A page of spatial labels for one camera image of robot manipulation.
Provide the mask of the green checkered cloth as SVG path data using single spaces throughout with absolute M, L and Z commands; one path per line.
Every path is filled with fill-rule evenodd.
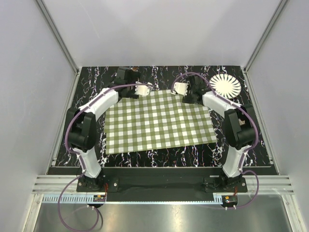
M 159 90 L 121 99 L 106 111 L 106 154 L 215 143 L 208 108 L 182 98 Z

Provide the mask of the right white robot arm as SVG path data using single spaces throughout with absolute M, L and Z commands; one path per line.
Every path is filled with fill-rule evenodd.
M 258 123 L 253 106 L 241 105 L 220 95 L 199 73 L 189 72 L 183 94 L 184 103 L 197 103 L 206 106 L 223 117 L 223 133 L 228 143 L 228 153 L 223 165 L 224 176 L 219 179 L 223 191 L 236 187 L 236 177 L 243 174 L 242 166 L 249 150 L 258 143 Z

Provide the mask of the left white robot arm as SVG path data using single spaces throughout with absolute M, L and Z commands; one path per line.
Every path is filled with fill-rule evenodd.
M 93 191 L 104 187 L 104 179 L 99 176 L 95 145 L 97 143 L 97 120 L 122 98 L 137 99 L 136 88 L 140 84 L 141 73 L 128 67 L 119 67 L 115 78 L 89 102 L 67 110 L 64 145 L 69 153 L 75 154 L 81 163 L 82 174 L 88 177 L 87 185 Z

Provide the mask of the white blue striped plate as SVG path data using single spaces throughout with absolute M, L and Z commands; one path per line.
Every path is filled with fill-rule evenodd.
M 239 80 L 229 74 L 217 74 L 210 79 L 210 85 L 217 93 L 227 99 L 233 99 L 241 93 Z

